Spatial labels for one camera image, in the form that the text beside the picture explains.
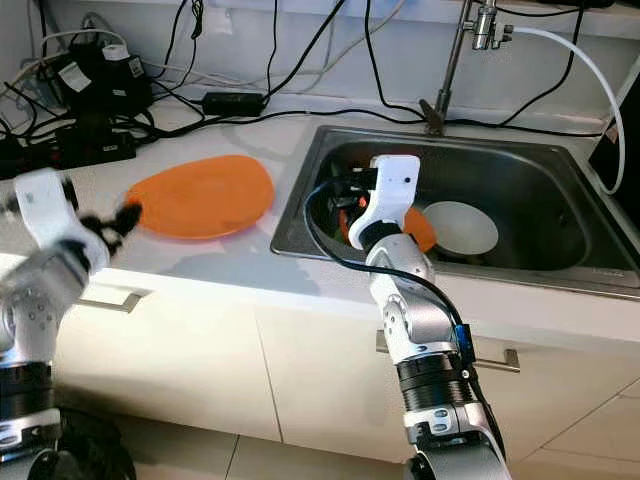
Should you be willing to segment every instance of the orange plate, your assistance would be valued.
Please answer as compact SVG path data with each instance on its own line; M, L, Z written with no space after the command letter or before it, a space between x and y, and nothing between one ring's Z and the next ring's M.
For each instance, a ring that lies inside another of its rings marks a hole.
M344 210L338 212L338 223L340 224L340 231L342 236L349 244L349 229L347 228L347 214ZM423 253L431 250L436 244L436 232L427 220L427 218L420 213L420 210L411 207L407 210L407 214L404 216L404 231L405 233L413 235L413 238L418 243L418 248Z
M273 203L258 161L224 155L171 168L137 183L127 201L142 204L140 225L169 237L204 240L253 225Z

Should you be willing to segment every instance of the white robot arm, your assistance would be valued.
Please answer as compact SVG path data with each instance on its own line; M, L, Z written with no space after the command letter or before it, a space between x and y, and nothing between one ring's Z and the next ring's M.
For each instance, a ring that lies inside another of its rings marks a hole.
M371 168L347 180L369 194L366 211L349 229L351 244L367 252L364 266L327 251L310 225L311 201L324 187L311 194L305 219L324 253L370 274L371 295L404 397L407 436L417 452L407 464L406 478L510 479L500 432L473 368L470 330L433 285L429 260L401 230L415 197L420 161L383 155L371 161Z
M0 279L1 476L83 478L69 454L51 448L61 431L51 380L56 338L90 274L109 263L141 208L127 206L106 223L80 220L72 186L65 192L51 169L17 177L14 187L15 197L0 202L0 211L22 217L39 251Z

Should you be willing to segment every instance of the drawer handle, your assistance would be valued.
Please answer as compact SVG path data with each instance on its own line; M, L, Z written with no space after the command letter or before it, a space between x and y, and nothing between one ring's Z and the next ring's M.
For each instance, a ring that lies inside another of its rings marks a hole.
M85 300L80 299L76 302L76 305L84 305L85 307L94 307L94 308L102 308L104 310L112 310L114 312L124 312L131 313L133 309L136 308L138 302L142 300L147 294L140 293L130 293L127 298L124 299L124 302L121 304L117 303L108 303L108 302L99 302L97 300Z
M387 348L387 341L384 338L384 331L378 330L376 332L376 352L389 353ZM490 368L491 370L501 370L509 373L520 373L520 359L518 358L518 352L511 348L507 348L504 351L504 362L497 362L495 360L483 360L477 359L474 363L477 368Z

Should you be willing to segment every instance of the charger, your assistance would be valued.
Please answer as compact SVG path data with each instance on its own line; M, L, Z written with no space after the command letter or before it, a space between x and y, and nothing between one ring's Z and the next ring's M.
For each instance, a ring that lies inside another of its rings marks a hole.
M259 117L265 107L262 94L243 92L208 92L192 103L201 105L205 115L228 117Z

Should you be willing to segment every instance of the sink basin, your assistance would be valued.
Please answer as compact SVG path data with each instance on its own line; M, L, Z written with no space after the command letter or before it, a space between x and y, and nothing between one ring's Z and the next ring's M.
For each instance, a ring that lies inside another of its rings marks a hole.
M434 248L436 271L577 291L640 297L638 258L569 152L550 145L321 127L271 243L276 253L324 258L304 226L314 186L381 154L420 158L414 207L463 202L487 214L498 243L479 255ZM340 233L338 210L319 198L313 218L338 255L364 261Z

